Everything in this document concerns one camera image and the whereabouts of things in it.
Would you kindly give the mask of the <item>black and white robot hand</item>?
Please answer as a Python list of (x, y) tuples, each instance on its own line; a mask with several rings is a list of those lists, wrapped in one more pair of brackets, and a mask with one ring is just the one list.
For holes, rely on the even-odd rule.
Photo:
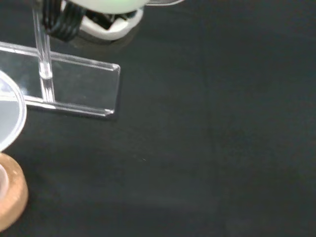
[(125, 37), (141, 21), (148, 0), (39, 0), (45, 32), (63, 42), (83, 33), (101, 41)]

